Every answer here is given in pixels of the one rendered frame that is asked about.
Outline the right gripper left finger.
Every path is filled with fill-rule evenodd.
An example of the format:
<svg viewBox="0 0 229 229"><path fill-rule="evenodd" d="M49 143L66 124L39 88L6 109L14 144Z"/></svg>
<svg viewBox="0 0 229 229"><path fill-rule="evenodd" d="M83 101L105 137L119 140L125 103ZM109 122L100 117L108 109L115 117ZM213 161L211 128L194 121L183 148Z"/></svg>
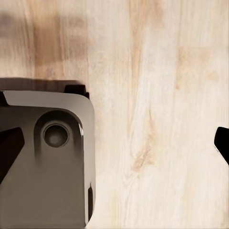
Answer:
<svg viewBox="0 0 229 229"><path fill-rule="evenodd" d="M0 184L25 145L20 127L0 132Z"/></svg>

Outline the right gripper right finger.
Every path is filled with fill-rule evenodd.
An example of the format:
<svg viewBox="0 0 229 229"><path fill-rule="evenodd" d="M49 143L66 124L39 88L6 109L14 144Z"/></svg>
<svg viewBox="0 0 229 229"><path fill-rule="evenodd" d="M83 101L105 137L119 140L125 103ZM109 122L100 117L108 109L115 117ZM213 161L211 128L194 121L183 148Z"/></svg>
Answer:
<svg viewBox="0 0 229 229"><path fill-rule="evenodd" d="M229 164L229 128L218 127L214 138L214 145Z"/></svg>

